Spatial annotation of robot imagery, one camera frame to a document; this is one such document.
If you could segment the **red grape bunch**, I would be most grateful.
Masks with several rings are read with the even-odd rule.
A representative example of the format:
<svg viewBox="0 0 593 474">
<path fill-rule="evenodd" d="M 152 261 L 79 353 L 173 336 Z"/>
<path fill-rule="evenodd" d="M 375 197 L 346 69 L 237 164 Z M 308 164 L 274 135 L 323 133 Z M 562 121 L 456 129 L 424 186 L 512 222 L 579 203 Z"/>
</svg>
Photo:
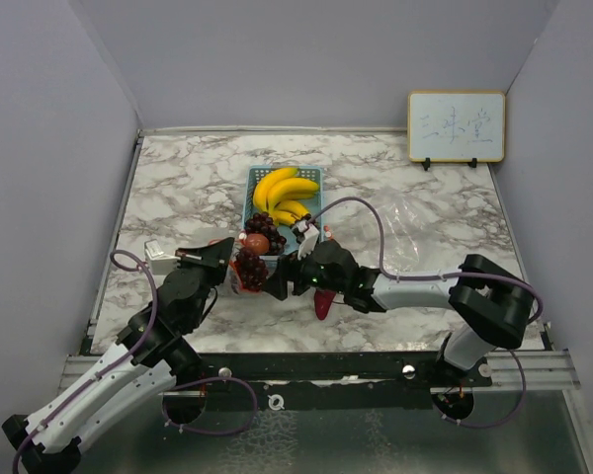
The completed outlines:
<svg viewBox="0 0 593 474">
<path fill-rule="evenodd" d="M 234 265 L 244 289 L 255 292 L 262 290 L 269 270 L 258 255 L 242 247 L 235 256 Z"/>
</svg>

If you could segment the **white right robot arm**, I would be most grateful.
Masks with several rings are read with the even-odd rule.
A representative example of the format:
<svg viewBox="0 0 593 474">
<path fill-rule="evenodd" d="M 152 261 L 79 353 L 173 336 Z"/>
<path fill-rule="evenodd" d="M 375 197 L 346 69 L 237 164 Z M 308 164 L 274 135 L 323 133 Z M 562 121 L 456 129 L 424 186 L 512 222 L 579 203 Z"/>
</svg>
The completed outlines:
<svg viewBox="0 0 593 474">
<path fill-rule="evenodd" d="M 388 276 L 359 265 L 335 241 L 317 244 L 300 258 L 282 256 L 262 290 L 278 300 L 310 288 L 340 294 L 343 302 L 362 313 L 398 308 L 442 308 L 465 321 L 447 336 L 434 362 L 436 378 L 456 386 L 476 363 L 495 349 L 521 347 L 535 304 L 534 291 L 492 261 L 478 254 L 466 256 L 453 271 Z"/>
</svg>

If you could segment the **clear orange zipper bag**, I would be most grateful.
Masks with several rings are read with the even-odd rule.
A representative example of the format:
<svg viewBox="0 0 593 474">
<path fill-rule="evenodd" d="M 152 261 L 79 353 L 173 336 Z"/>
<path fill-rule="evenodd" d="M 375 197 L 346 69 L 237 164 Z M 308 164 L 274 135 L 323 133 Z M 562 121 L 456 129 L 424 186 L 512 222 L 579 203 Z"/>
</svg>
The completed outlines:
<svg viewBox="0 0 593 474">
<path fill-rule="evenodd" d="M 270 250 L 270 241 L 260 233 L 241 232 L 229 261 L 228 281 L 236 294 L 260 294 L 270 276 L 263 256 Z"/>
</svg>

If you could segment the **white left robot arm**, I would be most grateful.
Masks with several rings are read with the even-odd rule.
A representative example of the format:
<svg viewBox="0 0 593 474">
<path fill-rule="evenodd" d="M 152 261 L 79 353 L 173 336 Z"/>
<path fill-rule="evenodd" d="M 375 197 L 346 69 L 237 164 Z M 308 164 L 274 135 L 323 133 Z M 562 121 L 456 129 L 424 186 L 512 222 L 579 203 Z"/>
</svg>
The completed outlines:
<svg viewBox="0 0 593 474">
<path fill-rule="evenodd" d="M 202 360 L 185 337 L 208 316 L 209 296 L 226 278 L 233 246 L 226 238 L 167 255 L 149 241 L 143 257 L 126 250 L 111 254 L 113 265 L 126 257 L 127 271 L 146 276 L 151 299 L 60 395 L 3 423 L 16 450 L 14 472 L 73 472 L 92 444 L 145 400 L 173 387 L 188 389 L 201 378 Z"/>
</svg>

